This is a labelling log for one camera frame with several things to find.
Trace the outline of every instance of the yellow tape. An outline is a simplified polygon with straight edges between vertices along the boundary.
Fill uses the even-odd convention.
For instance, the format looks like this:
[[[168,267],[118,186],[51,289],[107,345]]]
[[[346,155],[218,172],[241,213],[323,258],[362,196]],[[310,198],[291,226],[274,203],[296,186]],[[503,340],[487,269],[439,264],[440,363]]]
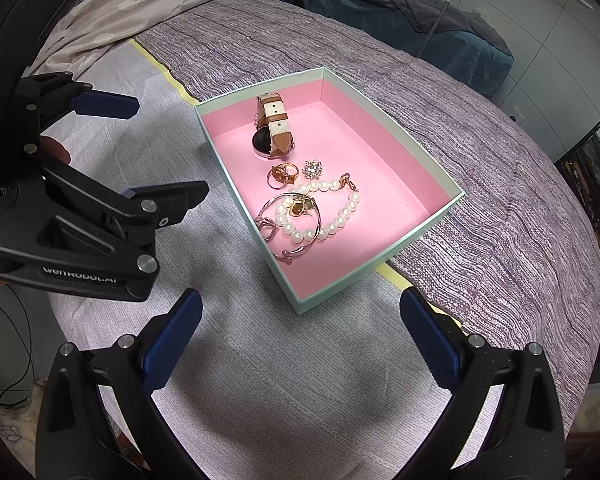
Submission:
[[[378,265],[376,267],[376,272],[378,274],[380,274],[380,276],[382,276],[388,282],[393,283],[398,288],[398,290],[404,290],[405,288],[409,288],[410,286],[413,286],[413,283],[411,283],[409,280],[407,280],[403,275],[401,275],[398,272],[396,272],[395,270],[393,270],[387,264]],[[439,314],[445,314],[446,316],[449,316],[449,314],[447,314],[444,310],[439,309],[435,305],[432,305],[430,303],[429,303],[429,305],[431,306],[431,308],[433,309],[434,312],[437,312]],[[449,317],[456,322],[456,325],[458,325],[459,327],[462,327],[462,323],[460,323],[455,317],[452,317],[452,316],[449,316]]]
[[[142,47],[142,45],[140,45],[140,43],[138,43],[136,40],[133,40],[133,39],[129,40],[129,43],[131,43],[140,54],[142,54],[145,58],[147,58],[149,63],[151,63],[153,66],[155,66],[160,72],[162,72],[162,75],[164,76],[164,78],[167,80],[167,82],[171,86],[173,86],[176,89],[176,91],[178,92],[178,95],[183,99],[183,101],[186,101],[187,103],[189,103],[192,106],[195,106],[200,102],[195,97],[192,97],[191,95],[189,95],[189,93],[185,90],[182,83],[179,82],[176,78],[174,78],[174,76],[171,75],[171,72],[169,72],[169,69],[167,67],[165,67],[162,63],[158,62],[158,60],[155,59],[154,56],[149,54]]]
[[[138,52],[140,52],[140,54],[142,54],[147,59],[147,61],[149,63],[151,63],[153,66],[155,66],[162,73],[162,75],[167,80],[167,82],[176,89],[176,91],[178,92],[178,95],[184,101],[186,101],[190,105],[197,105],[200,102],[195,97],[192,97],[191,95],[189,95],[189,93],[185,90],[182,83],[177,81],[177,79],[174,78],[173,75],[171,75],[171,72],[169,72],[169,69],[167,67],[165,67],[162,63],[158,62],[158,60],[155,59],[154,56],[149,54],[142,47],[142,45],[140,45],[136,40],[131,39],[131,40],[129,40],[129,43],[131,43],[136,48],[136,50]],[[393,270],[387,264],[380,264],[378,267],[376,267],[376,272],[378,274],[380,274],[382,277],[384,277],[384,279],[386,279],[388,282],[393,283],[398,288],[398,290],[404,290],[405,288],[409,288],[410,286],[413,286],[413,283],[411,283],[409,280],[407,280],[401,274],[398,274],[397,272],[395,272],[395,270]],[[438,312],[439,314],[446,314],[446,312],[444,312],[443,310],[440,310],[438,307],[436,307],[434,305],[431,305],[431,307],[435,312]],[[462,324],[457,319],[455,319],[453,317],[451,317],[451,319],[453,319],[458,326],[462,326]]]

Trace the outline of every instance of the watch face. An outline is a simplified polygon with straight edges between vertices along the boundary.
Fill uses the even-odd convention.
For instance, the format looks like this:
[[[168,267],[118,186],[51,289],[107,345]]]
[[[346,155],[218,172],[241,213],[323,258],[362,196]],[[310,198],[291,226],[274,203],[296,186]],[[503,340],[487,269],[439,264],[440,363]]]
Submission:
[[[259,128],[258,131],[253,134],[251,143],[256,152],[263,156],[269,156],[269,153],[271,153],[271,134],[269,132],[269,127],[264,126],[263,128]]]

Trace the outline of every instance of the mint green box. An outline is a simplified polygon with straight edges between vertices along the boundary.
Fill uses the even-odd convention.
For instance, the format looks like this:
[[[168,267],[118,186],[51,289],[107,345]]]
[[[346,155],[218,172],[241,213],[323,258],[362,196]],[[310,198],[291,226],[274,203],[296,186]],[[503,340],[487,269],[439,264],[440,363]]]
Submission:
[[[421,167],[424,168],[424,170],[426,170],[430,177],[432,177],[435,180],[435,182],[440,186],[440,189],[442,189],[442,192],[444,193],[444,195],[446,195],[446,197],[443,205],[439,209],[430,214],[429,217],[426,218],[423,222],[401,235],[399,239],[397,239],[395,242],[387,244],[387,247],[379,251],[378,254],[371,257],[363,264],[357,266],[355,269],[351,270],[339,279],[331,282],[327,286],[324,286],[320,290],[301,298],[296,293],[296,291],[294,290],[293,286],[291,285],[281,268],[281,266],[285,266],[286,264],[279,262],[277,259],[275,259],[275,257],[273,257],[267,243],[263,240],[262,236],[260,235],[260,232],[258,231],[253,221],[251,213],[248,211],[248,208],[245,205],[243,198],[240,196],[240,193],[238,192],[235,183],[232,181],[227,167],[222,161],[222,157],[216,147],[216,144],[214,143],[214,136],[213,134],[209,133],[207,128],[208,124],[205,124],[205,118],[207,122],[211,124],[211,118],[214,116],[210,114],[232,106],[233,115],[235,115],[235,110],[237,108],[240,108],[243,114],[246,110],[245,107],[249,107],[249,110],[253,109],[253,113],[250,117],[250,119],[253,120],[256,104],[255,98],[258,95],[274,91],[280,91],[284,93],[283,91],[285,89],[306,84],[312,84],[312,88],[317,84],[324,85],[324,88],[328,86],[328,88],[331,89],[331,94],[333,94],[333,88],[335,88],[337,91],[341,92],[344,96],[346,96],[346,98],[348,98],[352,102],[352,108],[356,105],[359,106],[374,121],[376,121],[379,126],[388,131],[389,134],[399,142],[399,144],[404,149],[405,159],[408,158],[408,160],[412,162],[415,158],[417,162],[420,163]],[[345,82],[343,79],[335,75],[327,68],[315,68],[312,70],[306,70],[304,72],[289,74],[275,79],[270,79],[261,83],[253,84],[244,88],[240,88],[235,91],[228,92],[224,95],[201,102],[196,105],[195,109],[198,115],[198,119],[200,120],[202,129],[205,132],[206,140],[209,143],[211,149],[213,150],[214,155],[216,156],[216,160],[218,161],[219,167],[222,170],[222,174],[224,175],[224,179],[226,181],[228,189],[234,197],[238,210],[240,211],[240,214],[242,215],[245,224],[248,226],[251,235],[256,241],[260,252],[262,253],[262,256],[266,260],[269,269],[276,277],[276,280],[278,281],[280,287],[284,291],[287,299],[289,300],[289,303],[291,304],[291,306],[297,314],[302,314],[306,312],[307,310],[318,305],[327,298],[330,298],[334,294],[337,294],[353,282],[371,273],[380,263],[387,261],[389,258],[403,250],[414,240],[416,240],[419,236],[421,236],[424,232],[426,232],[464,196],[464,191],[458,186],[458,184],[455,183],[455,181],[449,176],[449,174],[432,158],[432,156],[429,155],[429,153],[426,152],[426,150],[407,131],[403,129],[403,127],[396,123],[387,113],[385,113],[378,106],[376,106],[371,100],[369,100],[358,90],[353,88],[353,86],[349,85],[347,82]],[[270,163],[271,165],[279,164],[280,160],[272,160],[270,161]]]

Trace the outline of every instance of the power outlet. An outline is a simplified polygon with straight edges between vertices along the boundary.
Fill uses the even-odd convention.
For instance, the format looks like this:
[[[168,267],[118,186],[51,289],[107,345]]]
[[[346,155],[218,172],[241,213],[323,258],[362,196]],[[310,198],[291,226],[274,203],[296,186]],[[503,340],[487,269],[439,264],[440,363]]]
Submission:
[[[525,121],[525,117],[522,115],[520,110],[518,110],[517,106],[514,106],[513,109],[515,110],[515,113],[511,117],[514,121],[516,121],[516,124],[522,124]]]

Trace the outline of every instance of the rose gold bangle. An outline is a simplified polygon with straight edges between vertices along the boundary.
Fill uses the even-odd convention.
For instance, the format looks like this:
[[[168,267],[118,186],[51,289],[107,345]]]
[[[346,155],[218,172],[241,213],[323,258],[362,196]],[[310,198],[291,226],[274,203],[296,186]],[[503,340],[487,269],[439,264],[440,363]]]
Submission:
[[[275,197],[271,198],[270,200],[268,200],[264,206],[262,206],[262,209],[260,210],[260,212],[258,213],[258,215],[256,216],[256,218],[253,219],[253,221],[256,224],[256,227],[258,228],[258,231],[260,231],[260,234],[262,234],[262,229],[264,227],[269,227],[271,228],[271,232],[269,233],[268,236],[264,236],[262,235],[262,237],[264,238],[265,242],[269,242],[271,240],[273,240],[273,237],[276,235],[276,232],[278,230],[279,227],[282,227],[280,225],[277,225],[276,222],[274,220],[272,220],[271,218],[265,217],[264,212],[271,207],[276,200],[281,199],[282,197],[285,196],[289,196],[291,198],[294,199],[294,203],[301,203],[302,205],[302,212],[299,214],[309,214],[308,211],[311,209],[315,209],[315,211],[318,213],[318,224],[315,228],[315,231],[313,232],[312,236],[307,240],[305,235],[306,233],[301,233],[300,231],[294,231],[293,233],[291,233],[290,235],[292,236],[292,240],[295,240],[298,238],[298,236],[296,235],[296,233],[300,233],[300,235],[302,236],[302,240],[306,241],[306,244],[303,246],[298,247],[297,249],[294,249],[292,251],[287,251],[284,250],[282,251],[282,254],[276,254],[272,251],[272,254],[279,260],[286,262],[288,264],[290,264],[294,258],[294,256],[296,254],[300,254],[303,251],[307,250],[311,244],[314,243],[317,235],[318,235],[318,231],[321,229],[322,227],[322,218],[320,217],[320,210],[318,209],[318,205],[316,203],[316,201],[310,197],[307,196],[305,194],[302,193],[298,193],[298,192],[294,192],[294,193],[281,193],[279,195],[276,195]]]

